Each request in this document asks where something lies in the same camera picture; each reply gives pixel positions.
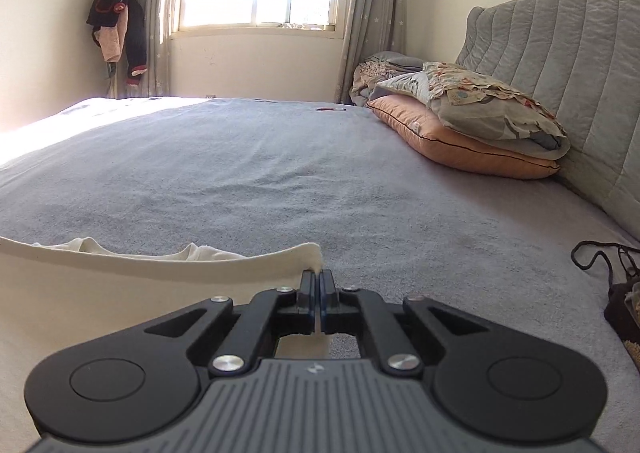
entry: orange pillow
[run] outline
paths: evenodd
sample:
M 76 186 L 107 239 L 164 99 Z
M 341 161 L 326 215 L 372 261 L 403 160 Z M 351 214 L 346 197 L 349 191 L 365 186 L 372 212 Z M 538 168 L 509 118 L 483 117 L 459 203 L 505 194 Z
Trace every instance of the orange pillow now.
M 413 97 L 379 97 L 369 102 L 369 108 L 418 153 L 445 166 L 519 179 L 545 178 L 560 169 L 553 160 L 489 146 L 447 128 L 435 113 Z

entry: window frame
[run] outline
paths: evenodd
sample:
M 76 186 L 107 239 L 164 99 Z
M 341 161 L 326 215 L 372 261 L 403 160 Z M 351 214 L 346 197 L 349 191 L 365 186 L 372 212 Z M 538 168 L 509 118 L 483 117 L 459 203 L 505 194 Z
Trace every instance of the window frame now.
M 303 28 L 288 28 L 285 23 L 235 23 L 185 26 L 181 24 L 184 14 L 184 0 L 174 0 L 174 20 L 171 38 L 184 36 L 203 36 L 221 34 L 283 34 L 311 35 L 325 38 L 344 38 L 348 0 L 331 0 L 329 6 L 330 23 L 328 25 L 305 25 Z M 257 0 L 254 1 L 252 16 L 255 19 Z

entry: bed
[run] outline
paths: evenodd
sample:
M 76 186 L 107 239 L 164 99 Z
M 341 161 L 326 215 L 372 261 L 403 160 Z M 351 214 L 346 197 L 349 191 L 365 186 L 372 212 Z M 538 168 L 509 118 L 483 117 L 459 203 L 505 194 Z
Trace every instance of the bed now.
M 570 252 L 580 240 L 638 242 L 556 180 L 445 168 L 369 110 L 318 110 L 327 106 L 85 101 L 22 131 L 26 145 L 0 165 L 2 236 L 91 236 L 146 255 L 189 242 L 244 255 L 317 242 L 340 285 L 390 301 L 424 292 L 586 354 L 609 387 L 594 439 L 637 452 L 640 379 L 602 317 L 606 269 L 580 271 Z M 333 356 L 355 353 L 334 339 Z

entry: headboard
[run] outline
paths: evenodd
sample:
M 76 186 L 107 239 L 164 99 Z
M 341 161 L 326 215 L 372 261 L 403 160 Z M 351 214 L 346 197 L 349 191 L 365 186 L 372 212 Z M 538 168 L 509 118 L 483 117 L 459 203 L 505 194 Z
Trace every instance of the headboard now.
M 476 7 L 456 62 L 554 112 L 572 144 L 559 177 L 640 239 L 640 0 Z

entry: gray star-patterned curtain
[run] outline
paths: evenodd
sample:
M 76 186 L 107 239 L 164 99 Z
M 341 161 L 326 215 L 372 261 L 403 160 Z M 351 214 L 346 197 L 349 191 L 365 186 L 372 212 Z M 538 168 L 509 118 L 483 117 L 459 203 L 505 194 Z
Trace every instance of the gray star-patterned curtain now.
M 126 68 L 119 64 L 111 96 L 159 97 L 169 95 L 169 36 L 174 0 L 138 0 L 145 11 L 148 70 L 139 86 L 127 86 Z
M 404 51 L 404 0 L 350 0 L 335 102 L 350 103 L 356 66 L 381 51 Z

